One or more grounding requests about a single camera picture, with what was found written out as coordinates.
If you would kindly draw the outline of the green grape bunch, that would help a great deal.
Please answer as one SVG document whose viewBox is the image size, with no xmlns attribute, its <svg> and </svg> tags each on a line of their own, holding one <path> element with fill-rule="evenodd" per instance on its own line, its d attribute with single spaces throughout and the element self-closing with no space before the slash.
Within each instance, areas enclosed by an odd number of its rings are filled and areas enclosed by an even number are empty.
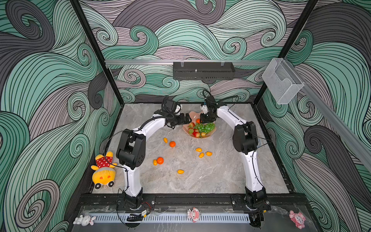
<svg viewBox="0 0 371 232">
<path fill-rule="evenodd" d="M 210 133 L 215 129 L 214 123 L 207 123 L 207 124 L 195 124 L 194 129 L 198 130 L 198 132 L 202 133 L 205 132 L 206 134 Z"/>
</svg>

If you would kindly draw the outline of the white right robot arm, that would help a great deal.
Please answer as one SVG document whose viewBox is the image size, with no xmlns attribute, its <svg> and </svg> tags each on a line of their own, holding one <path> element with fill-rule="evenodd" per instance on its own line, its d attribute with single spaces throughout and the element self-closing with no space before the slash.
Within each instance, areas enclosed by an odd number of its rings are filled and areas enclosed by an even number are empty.
<svg viewBox="0 0 371 232">
<path fill-rule="evenodd" d="M 205 97 L 201 105 L 201 123 L 211 123 L 216 119 L 222 119 L 232 129 L 232 143 L 237 152 L 241 155 L 245 173 L 245 203 L 253 211 L 269 211 L 270 204 L 267 202 L 266 189 L 261 181 L 257 149 L 259 138 L 254 122 L 246 121 L 234 113 L 222 101 L 216 101 L 213 96 Z"/>
</svg>

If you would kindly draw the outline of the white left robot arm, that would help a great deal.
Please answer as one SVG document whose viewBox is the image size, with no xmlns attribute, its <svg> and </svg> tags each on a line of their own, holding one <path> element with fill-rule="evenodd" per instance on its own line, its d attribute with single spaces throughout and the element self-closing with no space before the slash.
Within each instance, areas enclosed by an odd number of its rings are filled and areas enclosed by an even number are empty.
<svg viewBox="0 0 371 232">
<path fill-rule="evenodd" d="M 130 208 L 139 208 L 143 199 L 140 181 L 140 166 L 146 157 L 146 141 L 159 129 L 167 126 L 175 128 L 191 122 L 188 113 L 181 113 L 182 105 L 165 97 L 161 108 L 153 116 L 135 129 L 125 129 L 120 133 L 116 157 L 126 174 L 124 198 Z"/>
</svg>

